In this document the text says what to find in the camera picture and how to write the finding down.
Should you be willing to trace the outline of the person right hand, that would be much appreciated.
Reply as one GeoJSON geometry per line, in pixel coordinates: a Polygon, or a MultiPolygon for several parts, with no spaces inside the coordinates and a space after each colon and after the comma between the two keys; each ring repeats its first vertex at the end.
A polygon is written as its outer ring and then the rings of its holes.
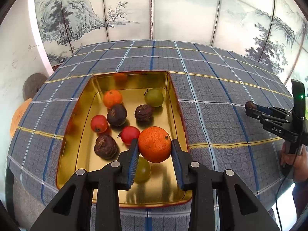
{"type": "Polygon", "coordinates": [[[306,147],[303,146],[301,155],[296,156],[295,154],[287,154],[286,151],[287,142],[284,142],[281,150],[281,161],[280,164],[283,165],[293,165],[294,175],[293,181],[295,183],[304,182],[307,180],[307,152],[306,147]]]}

